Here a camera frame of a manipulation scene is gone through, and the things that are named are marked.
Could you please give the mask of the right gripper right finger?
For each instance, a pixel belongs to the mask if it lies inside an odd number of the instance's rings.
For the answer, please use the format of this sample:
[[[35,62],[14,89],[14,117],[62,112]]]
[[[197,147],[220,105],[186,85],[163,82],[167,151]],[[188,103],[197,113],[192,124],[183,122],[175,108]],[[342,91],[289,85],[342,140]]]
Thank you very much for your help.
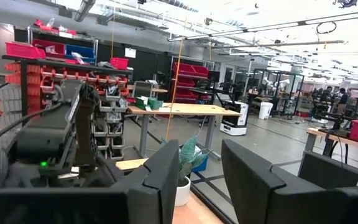
[[[239,223],[348,223],[349,199],[325,190],[225,139],[221,157]]]

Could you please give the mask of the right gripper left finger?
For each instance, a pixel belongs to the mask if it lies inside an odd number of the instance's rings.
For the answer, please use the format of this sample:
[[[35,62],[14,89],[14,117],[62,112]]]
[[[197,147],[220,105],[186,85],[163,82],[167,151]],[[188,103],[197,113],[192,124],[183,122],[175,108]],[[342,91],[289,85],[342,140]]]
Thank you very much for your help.
[[[179,143],[165,143],[112,186],[113,223],[171,223],[179,171]]]

